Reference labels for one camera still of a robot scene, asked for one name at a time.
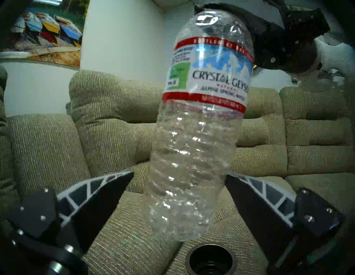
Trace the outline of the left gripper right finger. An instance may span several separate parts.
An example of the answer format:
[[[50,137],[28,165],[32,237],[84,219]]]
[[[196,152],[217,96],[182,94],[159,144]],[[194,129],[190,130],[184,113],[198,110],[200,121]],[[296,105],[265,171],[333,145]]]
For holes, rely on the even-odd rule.
[[[292,194],[279,185],[228,173],[225,186],[267,258],[268,275],[332,275],[332,239],[345,216],[308,188]]]

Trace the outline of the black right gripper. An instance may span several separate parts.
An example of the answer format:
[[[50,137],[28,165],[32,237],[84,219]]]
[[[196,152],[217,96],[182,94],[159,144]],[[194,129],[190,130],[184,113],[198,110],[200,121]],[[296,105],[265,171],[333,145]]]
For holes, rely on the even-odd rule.
[[[194,14],[218,11],[240,19],[253,41],[252,64],[268,70],[301,73],[316,59],[314,40],[330,30],[320,8],[295,10],[277,7],[284,27],[255,15],[238,2],[194,2]]]

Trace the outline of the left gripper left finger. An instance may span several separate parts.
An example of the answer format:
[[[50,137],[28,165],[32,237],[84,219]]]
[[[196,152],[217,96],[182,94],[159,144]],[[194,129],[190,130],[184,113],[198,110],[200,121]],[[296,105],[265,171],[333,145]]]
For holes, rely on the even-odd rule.
[[[123,171],[87,179],[56,194],[44,187],[14,204],[6,219],[26,237],[84,255],[113,214],[134,176]]]

